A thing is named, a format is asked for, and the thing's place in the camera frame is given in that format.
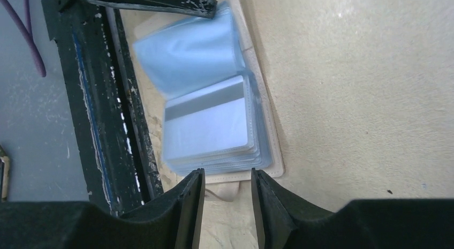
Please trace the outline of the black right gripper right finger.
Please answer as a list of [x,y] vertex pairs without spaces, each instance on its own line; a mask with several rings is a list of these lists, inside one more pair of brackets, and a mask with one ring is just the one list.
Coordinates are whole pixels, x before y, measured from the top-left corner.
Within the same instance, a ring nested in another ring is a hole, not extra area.
[[251,172],[259,248],[453,248],[452,199],[360,199],[337,212]]

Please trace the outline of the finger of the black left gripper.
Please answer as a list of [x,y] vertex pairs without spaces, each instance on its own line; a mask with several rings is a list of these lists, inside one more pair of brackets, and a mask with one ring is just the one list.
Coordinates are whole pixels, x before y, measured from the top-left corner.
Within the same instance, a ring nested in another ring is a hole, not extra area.
[[217,0],[86,0],[114,9],[167,12],[201,18],[213,18]]

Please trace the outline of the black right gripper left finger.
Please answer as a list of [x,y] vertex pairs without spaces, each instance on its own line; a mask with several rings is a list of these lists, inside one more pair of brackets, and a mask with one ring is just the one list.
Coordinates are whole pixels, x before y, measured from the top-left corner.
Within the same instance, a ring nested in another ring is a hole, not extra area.
[[205,172],[114,217],[83,201],[1,204],[1,248],[198,248]]

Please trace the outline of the white card with magnetic stripe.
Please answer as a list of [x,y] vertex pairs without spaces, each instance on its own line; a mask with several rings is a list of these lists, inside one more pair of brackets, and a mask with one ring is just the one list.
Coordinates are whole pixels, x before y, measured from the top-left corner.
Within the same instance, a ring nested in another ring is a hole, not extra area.
[[243,76],[165,104],[162,156],[167,162],[248,150],[253,145],[248,81]]

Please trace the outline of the beige leather card holder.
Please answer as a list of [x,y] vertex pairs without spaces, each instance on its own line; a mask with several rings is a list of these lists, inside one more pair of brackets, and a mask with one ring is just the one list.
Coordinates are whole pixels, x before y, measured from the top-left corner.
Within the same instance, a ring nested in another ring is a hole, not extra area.
[[[283,174],[273,113],[240,0],[218,0],[212,19],[154,13],[135,28],[132,47],[141,69],[164,98],[161,162],[179,176],[203,168],[207,183],[249,180],[251,169]],[[167,162],[162,156],[169,100],[236,76],[248,81],[254,145],[248,150]]]

